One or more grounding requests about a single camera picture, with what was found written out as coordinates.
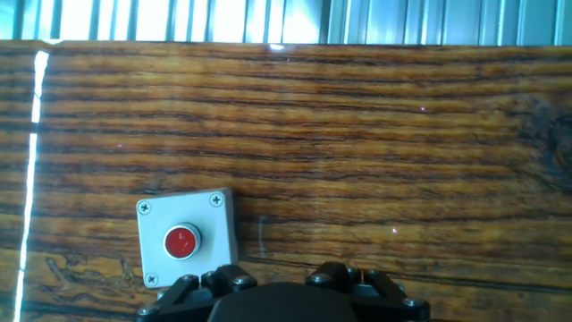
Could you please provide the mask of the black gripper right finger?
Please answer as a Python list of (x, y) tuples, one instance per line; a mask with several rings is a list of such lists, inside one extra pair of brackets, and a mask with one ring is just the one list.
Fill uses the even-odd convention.
[(361, 270), (341, 262), (324, 262), (306, 277), (306, 285), (340, 295), (358, 321), (430, 320), (430, 304), (408, 296), (380, 270)]

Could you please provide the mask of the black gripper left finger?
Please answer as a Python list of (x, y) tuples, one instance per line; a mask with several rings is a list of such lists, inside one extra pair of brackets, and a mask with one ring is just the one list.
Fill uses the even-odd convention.
[(140, 307), (136, 321), (207, 321), (225, 295), (254, 287), (256, 278), (237, 265), (223, 265), (201, 277), (184, 275), (155, 302)]

